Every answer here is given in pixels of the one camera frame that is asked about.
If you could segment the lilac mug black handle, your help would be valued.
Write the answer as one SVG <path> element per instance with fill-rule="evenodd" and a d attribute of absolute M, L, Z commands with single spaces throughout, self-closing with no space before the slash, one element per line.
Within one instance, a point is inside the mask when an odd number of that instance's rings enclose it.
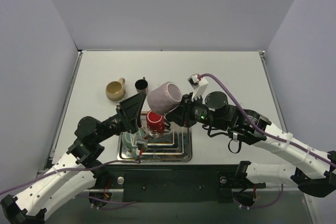
<path fill-rule="evenodd" d="M 176 84 L 166 82 L 154 89 L 147 97 L 149 108 L 158 115 L 165 115 L 182 101 L 182 93 Z"/>

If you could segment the beige round mug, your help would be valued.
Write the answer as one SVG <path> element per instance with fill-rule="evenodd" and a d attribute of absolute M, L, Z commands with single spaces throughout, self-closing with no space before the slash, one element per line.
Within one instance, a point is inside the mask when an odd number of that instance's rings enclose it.
<path fill-rule="evenodd" d="M 120 102 L 125 98 L 125 78 L 118 81 L 112 81 L 106 86 L 106 96 L 112 102 Z"/>

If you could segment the brown glazed mug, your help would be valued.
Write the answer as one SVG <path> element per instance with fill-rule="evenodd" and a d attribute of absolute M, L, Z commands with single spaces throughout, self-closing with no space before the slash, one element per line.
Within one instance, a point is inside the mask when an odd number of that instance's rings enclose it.
<path fill-rule="evenodd" d="M 134 84 L 137 93 L 144 93 L 144 94 L 148 93 L 148 85 L 149 84 L 145 77 L 137 80 Z"/>

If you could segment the red mug black handle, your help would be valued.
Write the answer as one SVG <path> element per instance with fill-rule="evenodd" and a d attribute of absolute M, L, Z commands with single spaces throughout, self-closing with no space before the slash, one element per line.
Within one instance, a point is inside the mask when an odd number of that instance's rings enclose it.
<path fill-rule="evenodd" d="M 165 130 L 164 116 L 149 111 L 146 114 L 146 125 L 150 135 L 159 137 Z"/>

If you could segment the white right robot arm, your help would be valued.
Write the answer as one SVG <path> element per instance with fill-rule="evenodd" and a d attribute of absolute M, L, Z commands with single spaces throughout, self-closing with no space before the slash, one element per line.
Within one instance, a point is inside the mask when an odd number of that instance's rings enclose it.
<path fill-rule="evenodd" d="M 211 92 L 195 101 L 186 94 L 165 117 L 184 127 L 201 123 L 209 137 L 225 135 L 239 145 L 262 148 L 285 160 L 284 164 L 241 161 L 235 175 L 227 178 L 229 183 L 240 187 L 285 184 L 319 198 L 335 191 L 334 151 L 323 152 L 303 144 L 261 114 L 230 105 L 223 92 Z"/>

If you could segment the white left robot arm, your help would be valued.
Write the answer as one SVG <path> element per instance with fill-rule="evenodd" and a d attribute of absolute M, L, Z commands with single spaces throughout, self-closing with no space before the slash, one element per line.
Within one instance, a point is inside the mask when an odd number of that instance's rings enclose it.
<path fill-rule="evenodd" d="M 146 95 L 138 93 L 122 101 L 116 114 L 104 121 L 91 116 L 82 118 L 75 131 L 74 143 L 59 161 L 40 177 L 22 186 L 25 190 L 1 194 L 1 207 L 10 223 L 45 223 L 57 208 L 76 194 L 92 186 L 104 187 L 108 182 L 107 163 L 98 161 L 104 151 L 101 142 L 123 132 L 136 133 Z"/>

